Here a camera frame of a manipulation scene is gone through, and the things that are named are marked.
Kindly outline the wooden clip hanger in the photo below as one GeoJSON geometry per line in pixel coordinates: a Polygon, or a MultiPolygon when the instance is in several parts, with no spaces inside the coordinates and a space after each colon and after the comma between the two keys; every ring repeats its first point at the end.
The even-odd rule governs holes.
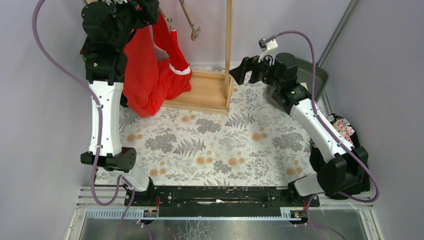
{"type": "Polygon", "coordinates": [[[179,4],[182,8],[182,11],[187,19],[187,22],[191,28],[191,34],[190,34],[190,39],[195,42],[199,36],[200,33],[202,31],[201,27],[199,25],[196,25],[195,22],[193,21],[190,13],[188,12],[188,9],[186,7],[185,1],[184,0],[179,0],[179,4]]]}
{"type": "Polygon", "coordinates": [[[165,20],[168,32],[170,33],[172,30],[174,30],[173,19],[168,17],[161,7],[158,8],[158,11],[165,20]]]}

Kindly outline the red underwear with white lettering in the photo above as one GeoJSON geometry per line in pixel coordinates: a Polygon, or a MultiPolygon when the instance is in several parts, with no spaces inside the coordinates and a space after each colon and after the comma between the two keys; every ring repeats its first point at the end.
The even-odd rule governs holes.
{"type": "Polygon", "coordinates": [[[190,64],[186,61],[179,43],[178,33],[171,28],[165,16],[159,11],[157,23],[152,26],[153,41],[157,49],[166,52],[170,69],[177,75],[188,75],[190,64]]]}

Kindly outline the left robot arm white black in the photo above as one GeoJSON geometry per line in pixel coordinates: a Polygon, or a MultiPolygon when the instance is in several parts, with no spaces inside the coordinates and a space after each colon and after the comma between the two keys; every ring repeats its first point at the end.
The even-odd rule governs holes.
{"type": "Polygon", "coordinates": [[[145,192],[148,176],[131,175],[136,150],[122,146],[119,110],[128,62],[124,48],[135,31],[155,24],[159,18],[157,0],[97,0],[81,11],[87,37],[81,49],[85,57],[88,88],[93,93],[92,133],[82,164],[116,172],[137,192],[145,192]]]}

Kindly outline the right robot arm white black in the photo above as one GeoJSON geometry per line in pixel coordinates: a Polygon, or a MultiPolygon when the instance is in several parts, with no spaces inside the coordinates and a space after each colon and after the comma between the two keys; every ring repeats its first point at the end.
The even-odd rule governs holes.
{"type": "Polygon", "coordinates": [[[272,99],[305,129],[324,162],[317,173],[290,182],[285,197],[294,201],[319,193],[347,193],[349,188],[369,179],[365,170],[368,152],[346,140],[314,107],[311,93],[298,82],[294,55],[279,53],[275,58],[267,55],[264,60],[259,56],[244,57],[239,66],[229,70],[229,75],[242,85],[248,72],[250,84],[263,82],[274,89],[272,99]]]}

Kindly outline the wooden clothes rack stand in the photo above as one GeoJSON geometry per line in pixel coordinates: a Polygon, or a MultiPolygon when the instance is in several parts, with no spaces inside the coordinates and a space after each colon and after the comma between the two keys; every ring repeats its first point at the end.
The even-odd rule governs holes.
{"type": "Polygon", "coordinates": [[[225,66],[224,72],[210,72],[193,70],[190,79],[191,91],[180,96],[165,100],[164,108],[182,109],[188,111],[206,112],[212,114],[228,115],[232,96],[234,78],[229,75],[232,26],[233,26],[233,1],[226,1],[225,16],[225,66]]]}

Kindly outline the red tank top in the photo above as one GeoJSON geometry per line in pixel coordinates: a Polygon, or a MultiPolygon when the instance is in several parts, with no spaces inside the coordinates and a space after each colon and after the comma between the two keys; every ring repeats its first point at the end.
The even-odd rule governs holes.
{"type": "Polygon", "coordinates": [[[123,95],[127,106],[139,117],[151,117],[164,101],[191,91],[192,69],[187,75],[175,74],[170,69],[169,56],[155,46],[153,30],[137,30],[124,52],[128,61],[123,95]]]}

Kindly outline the dark striped garment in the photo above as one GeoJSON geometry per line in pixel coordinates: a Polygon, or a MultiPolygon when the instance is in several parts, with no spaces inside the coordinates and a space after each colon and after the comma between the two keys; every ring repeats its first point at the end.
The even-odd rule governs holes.
{"type": "Polygon", "coordinates": [[[90,44],[91,44],[90,39],[87,37],[85,39],[82,47],[81,47],[80,52],[79,52],[79,54],[80,55],[84,55],[86,57],[86,59],[87,59],[87,56],[88,56],[88,54],[90,52],[90,44]]]}

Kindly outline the floral table cloth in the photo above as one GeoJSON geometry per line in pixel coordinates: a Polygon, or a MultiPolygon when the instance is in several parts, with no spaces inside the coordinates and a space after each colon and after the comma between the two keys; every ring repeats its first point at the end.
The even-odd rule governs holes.
{"type": "Polygon", "coordinates": [[[181,186],[284,186],[311,175],[309,135],[265,93],[263,83],[234,84],[227,115],[161,108],[141,118],[121,108],[132,174],[181,186]]]}

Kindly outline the black floral garment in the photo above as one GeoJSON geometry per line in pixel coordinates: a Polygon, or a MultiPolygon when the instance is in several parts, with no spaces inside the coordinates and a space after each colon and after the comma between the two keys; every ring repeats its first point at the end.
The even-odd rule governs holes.
{"type": "MultiPolygon", "coordinates": [[[[343,138],[345,138],[347,141],[349,141],[356,148],[361,146],[358,134],[356,133],[355,129],[353,128],[353,126],[350,124],[350,122],[346,118],[344,118],[340,115],[337,115],[335,113],[332,113],[327,117],[327,119],[330,122],[330,124],[335,128],[335,130],[343,138]]],[[[312,169],[315,172],[318,172],[325,165],[323,156],[322,156],[318,146],[315,144],[315,142],[312,139],[310,139],[309,162],[311,164],[312,169]]],[[[342,192],[347,194],[347,195],[353,196],[353,195],[361,194],[362,192],[368,192],[369,190],[370,190],[370,178],[365,173],[365,176],[364,176],[364,179],[363,179],[362,182],[357,183],[357,184],[343,190],[342,192]]]]}

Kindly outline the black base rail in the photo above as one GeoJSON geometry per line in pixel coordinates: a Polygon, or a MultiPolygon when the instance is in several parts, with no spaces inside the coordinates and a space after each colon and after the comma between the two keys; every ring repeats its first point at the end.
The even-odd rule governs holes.
{"type": "Polygon", "coordinates": [[[298,196],[286,187],[163,185],[144,192],[125,190],[125,206],[153,207],[159,217],[282,217],[283,210],[320,206],[317,196],[298,196]]]}

